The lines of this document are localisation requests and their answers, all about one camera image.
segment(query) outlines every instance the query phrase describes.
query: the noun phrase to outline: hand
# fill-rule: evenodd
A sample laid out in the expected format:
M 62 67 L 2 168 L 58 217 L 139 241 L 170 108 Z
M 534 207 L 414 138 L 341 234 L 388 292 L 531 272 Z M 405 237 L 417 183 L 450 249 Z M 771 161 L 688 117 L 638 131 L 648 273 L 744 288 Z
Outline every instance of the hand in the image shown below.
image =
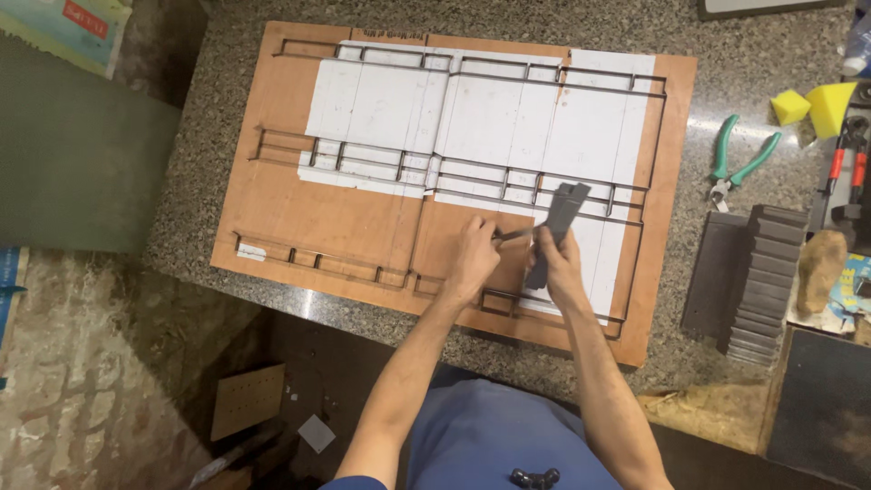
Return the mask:
M 569 231 L 557 247 L 553 235 L 545 227 L 536 228 L 536 243 L 547 257 L 547 291 L 550 299 L 565 316 L 570 311 L 591 312 L 590 300 L 581 281 L 581 253 L 575 235 Z M 535 265 L 534 249 L 530 249 L 530 266 Z
M 492 240 L 494 230 L 495 221 L 485 221 L 477 214 L 463 226 L 460 253 L 442 285 L 440 296 L 460 307 L 475 301 L 484 281 L 493 274 L 501 258 L 496 252 L 496 242 Z

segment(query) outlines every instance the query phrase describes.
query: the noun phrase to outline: yellow sponge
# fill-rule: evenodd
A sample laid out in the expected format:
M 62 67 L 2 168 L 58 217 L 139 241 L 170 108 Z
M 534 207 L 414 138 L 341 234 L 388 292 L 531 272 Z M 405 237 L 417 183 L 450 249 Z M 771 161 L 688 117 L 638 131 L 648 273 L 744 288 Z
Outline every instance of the yellow sponge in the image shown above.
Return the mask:
M 805 96 L 811 103 L 811 121 L 817 138 L 824 140 L 841 132 L 844 112 L 856 83 L 820 85 Z
M 811 103 L 795 90 L 781 92 L 777 97 L 771 99 L 771 105 L 774 106 L 774 112 L 777 113 L 777 119 L 781 126 L 801 121 L 807 116 L 807 111 L 811 109 Z

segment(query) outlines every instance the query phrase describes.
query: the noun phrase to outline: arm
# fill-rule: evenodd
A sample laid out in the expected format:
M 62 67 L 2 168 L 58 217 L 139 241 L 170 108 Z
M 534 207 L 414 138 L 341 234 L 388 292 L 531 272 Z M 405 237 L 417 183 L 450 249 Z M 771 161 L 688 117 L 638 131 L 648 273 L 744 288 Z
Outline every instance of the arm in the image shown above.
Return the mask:
M 547 256 L 548 292 L 563 313 L 577 373 L 577 401 L 590 449 L 627 489 L 672 488 L 650 425 L 620 374 L 581 282 L 574 235 L 559 248 L 547 228 L 538 243 Z
M 499 263 L 490 239 L 495 228 L 479 216 L 463 227 L 451 274 L 384 366 L 335 478 L 365 475 L 395 488 L 402 443 L 421 410 L 450 328 Z

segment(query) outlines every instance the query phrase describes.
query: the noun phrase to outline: speckled granite surface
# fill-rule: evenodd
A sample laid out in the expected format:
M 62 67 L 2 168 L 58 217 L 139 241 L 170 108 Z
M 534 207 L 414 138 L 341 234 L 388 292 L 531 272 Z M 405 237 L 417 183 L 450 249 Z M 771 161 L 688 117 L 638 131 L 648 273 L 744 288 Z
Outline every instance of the speckled granite surface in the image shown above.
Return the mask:
M 768 99 L 837 81 L 849 8 L 701 23 L 691 2 L 651 0 L 224 0 L 211 20 L 167 171 L 145 262 L 219 289 L 386 344 L 415 317 L 209 267 L 248 87 L 267 20 L 501 38 L 606 51 L 699 58 L 647 364 L 626 378 L 635 391 L 763 376 L 725 360 L 679 329 L 709 205 L 707 175 L 720 124 L 731 113 L 730 168 L 743 166 L 775 128 Z M 731 194 L 738 212 L 755 203 L 807 208 L 826 157 L 806 126 L 784 130 L 774 156 Z M 508 346 L 454 332 L 443 359 L 551 396 L 568 398 L 571 362 L 546 349 Z

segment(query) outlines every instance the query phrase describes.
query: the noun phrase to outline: plastic bottle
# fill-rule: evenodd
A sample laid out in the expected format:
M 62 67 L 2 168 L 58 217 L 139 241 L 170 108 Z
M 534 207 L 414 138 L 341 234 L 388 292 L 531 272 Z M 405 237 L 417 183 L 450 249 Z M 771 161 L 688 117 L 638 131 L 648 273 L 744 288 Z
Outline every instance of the plastic bottle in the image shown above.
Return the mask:
M 871 1 L 860 0 L 856 4 L 856 22 L 847 34 L 847 49 L 841 73 L 855 77 L 865 71 L 871 61 L 871 16 L 865 15 Z

